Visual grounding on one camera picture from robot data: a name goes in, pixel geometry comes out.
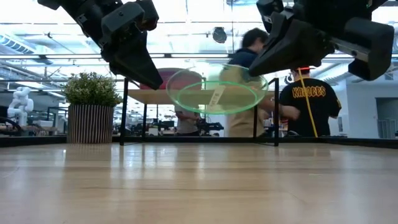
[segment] security camera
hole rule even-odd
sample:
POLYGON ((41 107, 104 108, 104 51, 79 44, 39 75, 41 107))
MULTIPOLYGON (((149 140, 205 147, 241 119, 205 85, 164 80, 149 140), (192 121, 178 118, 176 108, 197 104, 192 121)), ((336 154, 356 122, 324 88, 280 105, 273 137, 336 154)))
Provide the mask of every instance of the security camera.
POLYGON ((226 41, 226 33, 224 27, 215 27, 213 31, 213 40, 219 44, 223 44, 226 41))

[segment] tag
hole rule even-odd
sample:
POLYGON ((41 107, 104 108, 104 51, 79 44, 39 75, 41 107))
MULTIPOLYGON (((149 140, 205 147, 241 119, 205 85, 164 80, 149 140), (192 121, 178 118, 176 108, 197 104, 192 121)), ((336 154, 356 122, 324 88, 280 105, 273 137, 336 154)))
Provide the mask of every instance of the tag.
POLYGON ((211 97, 210 102, 209 102, 209 106, 208 106, 208 109, 209 109, 210 111, 213 110, 213 109, 215 109, 215 107, 217 106, 217 104, 218 104, 218 102, 219 102, 221 96, 222 96, 223 93, 224 93, 225 88, 226 88, 226 87, 225 87, 224 85, 219 85, 219 86, 214 90, 213 96, 211 97))

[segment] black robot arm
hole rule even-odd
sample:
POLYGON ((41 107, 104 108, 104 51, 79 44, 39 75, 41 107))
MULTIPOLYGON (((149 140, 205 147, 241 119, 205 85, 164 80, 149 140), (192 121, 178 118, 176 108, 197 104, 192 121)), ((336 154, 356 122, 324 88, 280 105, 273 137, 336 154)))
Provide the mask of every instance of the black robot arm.
POLYGON ((371 21, 386 0, 259 0, 257 8, 270 33, 265 49, 249 68, 252 76, 302 66, 320 66, 335 50, 352 55, 348 71, 375 80, 391 64, 394 28, 371 21))
POLYGON ((101 48, 101 56, 115 74, 158 89, 163 83, 147 50, 147 31, 154 30, 159 16, 152 0, 122 3, 121 0, 38 0, 59 7, 76 21, 87 37, 101 48))

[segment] white wall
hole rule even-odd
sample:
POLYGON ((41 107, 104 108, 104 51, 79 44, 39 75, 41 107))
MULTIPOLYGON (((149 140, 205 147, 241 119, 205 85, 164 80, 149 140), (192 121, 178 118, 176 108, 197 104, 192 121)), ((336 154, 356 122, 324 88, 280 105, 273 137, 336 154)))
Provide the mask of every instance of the white wall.
POLYGON ((343 120, 343 132, 339 132, 338 120, 334 118, 329 119, 330 134, 332 136, 348 135, 349 133, 349 114, 348 114, 348 100, 346 80, 340 81, 338 85, 333 86, 337 98, 341 103, 341 110, 339 117, 343 120))
POLYGON ((347 85, 349 138, 379 138, 376 98, 398 97, 397 87, 377 83, 347 85))

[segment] cable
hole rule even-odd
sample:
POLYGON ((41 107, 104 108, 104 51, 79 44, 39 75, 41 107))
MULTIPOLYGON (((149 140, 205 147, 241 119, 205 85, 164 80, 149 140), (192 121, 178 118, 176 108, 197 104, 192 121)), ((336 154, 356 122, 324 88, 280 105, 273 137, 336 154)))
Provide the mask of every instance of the cable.
POLYGON ((315 134, 315 137, 317 138, 318 137, 318 132, 317 132, 317 129, 315 127, 315 122, 313 121, 313 116, 312 116, 311 106, 310 106, 310 100, 308 99, 307 89, 305 88, 305 85, 304 85, 304 79, 303 79, 303 76, 301 74, 301 68, 298 69, 298 74, 300 75, 301 85, 303 86, 303 89, 304 89, 305 100, 307 101, 307 108, 308 108, 308 113, 310 114, 310 119, 311 119, 311 123, 312 123, 313 133, 315 134))

